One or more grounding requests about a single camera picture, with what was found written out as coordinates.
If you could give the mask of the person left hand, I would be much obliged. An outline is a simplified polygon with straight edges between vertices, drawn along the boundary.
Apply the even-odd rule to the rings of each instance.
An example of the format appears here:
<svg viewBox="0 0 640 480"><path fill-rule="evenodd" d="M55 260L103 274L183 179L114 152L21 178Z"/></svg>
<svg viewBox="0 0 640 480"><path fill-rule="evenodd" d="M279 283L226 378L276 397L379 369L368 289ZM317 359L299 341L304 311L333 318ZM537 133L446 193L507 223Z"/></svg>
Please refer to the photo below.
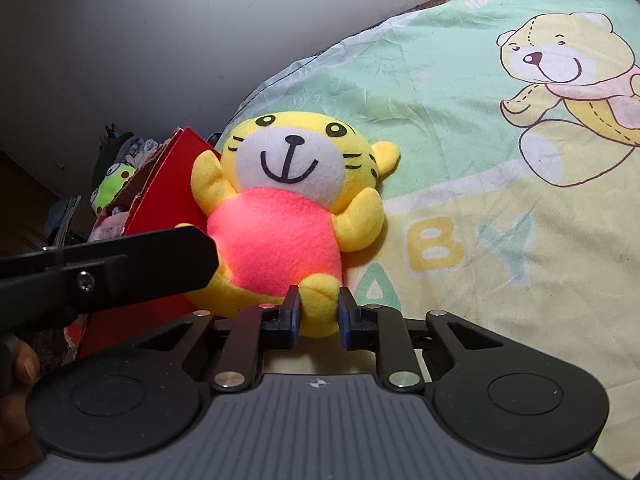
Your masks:
<svg viewBox="0 0 640 480"><path fill-rule="evenodd" d="M21 341L15 360L16 385L1 399L1 478L14 479L41 457L26 417L26 400L39 376L36 352Z"/></svg>

